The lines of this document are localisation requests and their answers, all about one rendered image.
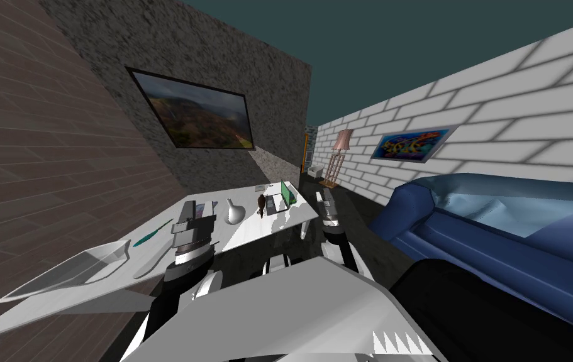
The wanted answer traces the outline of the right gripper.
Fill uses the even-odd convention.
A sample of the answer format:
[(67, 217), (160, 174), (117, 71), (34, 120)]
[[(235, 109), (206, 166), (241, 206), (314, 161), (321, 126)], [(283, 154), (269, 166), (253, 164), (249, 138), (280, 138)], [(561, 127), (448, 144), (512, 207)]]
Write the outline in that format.
[(323, 188), (322, 192), (316, 192), (316, 201), (321, 209), (321, 217), (324, 226), (337, 227), (340, 225), (337, 217), (335, 201), (329, 188)]

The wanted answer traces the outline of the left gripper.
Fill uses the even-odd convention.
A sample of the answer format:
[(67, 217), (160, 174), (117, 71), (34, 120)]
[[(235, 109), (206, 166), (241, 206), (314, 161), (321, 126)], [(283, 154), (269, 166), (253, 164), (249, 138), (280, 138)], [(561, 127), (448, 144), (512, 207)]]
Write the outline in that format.
[(217, 215), (213, 214), (214, 202), (211, 200), (197, 205), (195, 200), (185, 201), (179, 214), (179, 223), (173, 224), (171, 228), (172, 248), (181, 248), (184, 245), (204, 241), (210, 243), (217, 218)]

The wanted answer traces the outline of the white vase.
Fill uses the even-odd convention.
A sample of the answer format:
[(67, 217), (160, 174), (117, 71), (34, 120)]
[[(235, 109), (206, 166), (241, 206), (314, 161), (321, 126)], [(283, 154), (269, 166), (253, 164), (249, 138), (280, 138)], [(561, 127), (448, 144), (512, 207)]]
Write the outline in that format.
[(236, 225), (242, 222), (245, 218), (245, 214), (247, 213), (245, 208), (243, 206), (235, 205), (230, 198), (226, 200), (226, 203), (228, 204), (228, 214), (225, 219), (226, 223), (229, 225)]

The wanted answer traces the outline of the laptop with green screen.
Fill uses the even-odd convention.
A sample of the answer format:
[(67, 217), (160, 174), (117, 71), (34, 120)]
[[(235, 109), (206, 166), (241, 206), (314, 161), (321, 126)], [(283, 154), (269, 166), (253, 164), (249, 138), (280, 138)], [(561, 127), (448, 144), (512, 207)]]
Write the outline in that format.
[(290, 182), (269, 184), (265, 192), (265, 214), (268, 216), (288, 211), (296, 203), (296, 195)]

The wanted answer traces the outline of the teal pen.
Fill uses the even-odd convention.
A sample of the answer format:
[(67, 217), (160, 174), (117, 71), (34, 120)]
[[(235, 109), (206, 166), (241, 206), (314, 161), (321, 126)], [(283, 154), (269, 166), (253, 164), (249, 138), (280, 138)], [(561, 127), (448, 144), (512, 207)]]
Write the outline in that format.
[(169, 219), (167, 222), (163, 223), (161, 226), (159, 226), (157, 229), (155, 229), (154, 231), (152, 231), (151, 233), (147, 234), (146, 236), (142, 237), (141, 239), (139, 239), (138, 241), (136, 241), (133, 245), (132, 248), (137, 247), (138, 245), (141, 245), (143, 243), (145, 243), (146, 241), (148, 241), (150, 238), (154, 237), (163, 227), (165, 227), (166, 225), (170, 224), (172, 221), (174, 221), (174, 219)]

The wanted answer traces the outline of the floor lamp pink shade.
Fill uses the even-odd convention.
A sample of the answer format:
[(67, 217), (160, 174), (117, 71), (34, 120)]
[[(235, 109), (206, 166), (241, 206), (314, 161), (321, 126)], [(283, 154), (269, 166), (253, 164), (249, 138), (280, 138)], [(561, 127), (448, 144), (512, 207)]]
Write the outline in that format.
[(332, 148), (332, 150), (336, 152), (331, 155), (325, 179), (321, 182), (321, 185), (329, 188), (337, 186), (337, 177), (345, 159), (345, 154), (343, 154), (342, 151), (350, 149), (350, 137), (352, 132), (353, 129), (344, 129), (339, 132), (336, 143)]

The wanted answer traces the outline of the white table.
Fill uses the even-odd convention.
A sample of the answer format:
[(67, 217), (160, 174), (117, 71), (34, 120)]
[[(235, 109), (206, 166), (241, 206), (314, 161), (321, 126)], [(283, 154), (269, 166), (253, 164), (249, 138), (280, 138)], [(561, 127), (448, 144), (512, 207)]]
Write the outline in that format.
[[(15, 300), (16, 305), (0, 315), (0, 334), (21, 326), (32, 324), (55, 314), (98, 314), (119, 312), (150, 311), (155, 297), (159, 294), (167, 266), (174, 262), (175, 249), (172, 249), (170, 229), (177, 221), (183, 203), (195, 200), (196, 205), (214, 201), (217, 215), (211, 245), (214, 256), (240, 245), (267, 237), (279, 231), (300, 226), (306, 232), (309, 222), (317, 217), (314, 209), (300, 196), (295, 186), (296, 203), (288, 211), (271, 216), (258, 215), (257, 199), (263, 192), (254, 191), (254, 186), (239, 189), (221, 190), (197, 195), (189, 195), (168, 209), (151, 218), (120, 240), (131, 241), (128, 249), (130, 259), (110, 276), (94, 283), (61, 288), (40, 293), (25, 299)], [(226, 200), (245, 208), (245, 218), (236, 225), (229, 225)], [(132, 248), (132, 245), (151, 233), (169, 219), (174, 219), (154, 237)], [(196, 286), (181, 297), (213, 292), (221, 287), (221, 273), (211, 272), (211, 266)]]

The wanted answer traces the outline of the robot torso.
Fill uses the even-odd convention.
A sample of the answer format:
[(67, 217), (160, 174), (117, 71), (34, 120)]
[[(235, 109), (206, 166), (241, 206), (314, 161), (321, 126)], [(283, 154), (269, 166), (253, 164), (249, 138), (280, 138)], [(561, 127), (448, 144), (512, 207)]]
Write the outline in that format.
[(197, 297), (124, 362), (448, 362), (392, 294), (317, 257)]

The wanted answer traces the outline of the grey square tray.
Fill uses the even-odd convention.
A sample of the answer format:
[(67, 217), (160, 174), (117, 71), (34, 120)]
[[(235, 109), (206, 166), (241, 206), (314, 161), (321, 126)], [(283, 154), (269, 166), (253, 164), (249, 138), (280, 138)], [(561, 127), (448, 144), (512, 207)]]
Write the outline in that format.
[(82, 251), (3, 296), (0, 304), (102, 280), (130, 259), (130, 243), (126, 239)]

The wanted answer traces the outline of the blue sofa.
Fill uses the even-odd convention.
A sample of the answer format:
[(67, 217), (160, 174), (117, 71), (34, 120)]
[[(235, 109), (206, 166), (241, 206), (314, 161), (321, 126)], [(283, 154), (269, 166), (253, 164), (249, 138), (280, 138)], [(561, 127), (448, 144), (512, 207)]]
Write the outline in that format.
[(573, 182), (478, 173), (396, 187), (370, 230), (573, 324)]

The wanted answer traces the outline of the landscape picture black frame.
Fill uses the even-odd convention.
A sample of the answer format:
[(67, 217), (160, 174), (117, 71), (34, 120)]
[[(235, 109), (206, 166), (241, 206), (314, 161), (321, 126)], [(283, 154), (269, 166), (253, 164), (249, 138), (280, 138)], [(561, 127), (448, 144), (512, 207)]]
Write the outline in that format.
[(131, 67), (127, 71), (176, 148), (255, 148), (244, 95)]

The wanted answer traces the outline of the colourful picture grey frame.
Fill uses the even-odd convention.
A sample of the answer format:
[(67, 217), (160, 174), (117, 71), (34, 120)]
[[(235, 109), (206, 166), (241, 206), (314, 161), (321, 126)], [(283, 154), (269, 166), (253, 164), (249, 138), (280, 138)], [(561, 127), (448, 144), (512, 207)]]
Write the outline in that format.
[(426, 163), (458, 127), (455, 124), (385, 134), (371, 159)]

